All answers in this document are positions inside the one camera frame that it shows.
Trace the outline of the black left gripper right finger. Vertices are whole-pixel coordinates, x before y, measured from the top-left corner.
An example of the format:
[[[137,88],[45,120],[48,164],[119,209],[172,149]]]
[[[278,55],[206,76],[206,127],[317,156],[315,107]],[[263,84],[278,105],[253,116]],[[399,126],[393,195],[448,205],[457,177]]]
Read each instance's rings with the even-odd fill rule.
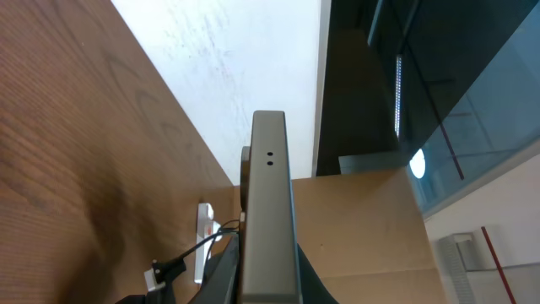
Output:
[[[304,304],[338,304],[322,283],[300,245],[297,245],[300,285]]]

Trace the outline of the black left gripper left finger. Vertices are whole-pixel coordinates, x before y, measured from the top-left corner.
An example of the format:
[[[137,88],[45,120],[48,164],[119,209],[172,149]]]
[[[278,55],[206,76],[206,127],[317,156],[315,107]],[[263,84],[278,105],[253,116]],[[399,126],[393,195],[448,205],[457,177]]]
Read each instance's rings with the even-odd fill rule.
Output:
[[[197,293],[202,304],[233,304],[236,300],[238,268],[240,262],[239,237],[232,236],[213,266],[213,272]]]

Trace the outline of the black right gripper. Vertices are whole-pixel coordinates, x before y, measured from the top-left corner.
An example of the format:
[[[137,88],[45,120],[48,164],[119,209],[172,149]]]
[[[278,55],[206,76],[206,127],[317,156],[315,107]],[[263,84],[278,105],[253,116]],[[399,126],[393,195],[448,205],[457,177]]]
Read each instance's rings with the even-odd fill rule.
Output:
[[[146,295],[125,296],[116,304],[176,304],[176,298],[171,290],[157,290]]]

